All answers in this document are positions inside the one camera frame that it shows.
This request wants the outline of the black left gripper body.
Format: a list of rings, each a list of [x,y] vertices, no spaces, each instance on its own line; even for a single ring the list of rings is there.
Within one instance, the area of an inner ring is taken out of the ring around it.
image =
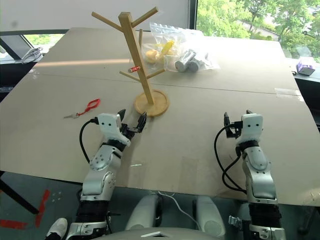
[[[127,139],[132,139],[135,134],[140,133],[139,127],[129,127],[127,124],[122,123],[120,128],[120,133]]]

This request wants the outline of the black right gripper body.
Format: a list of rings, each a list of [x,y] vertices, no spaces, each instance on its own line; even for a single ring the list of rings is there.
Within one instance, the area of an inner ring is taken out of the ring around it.
[[[227,122],[226,137],[237,139],[240,137],[243,128],[243,121]]]

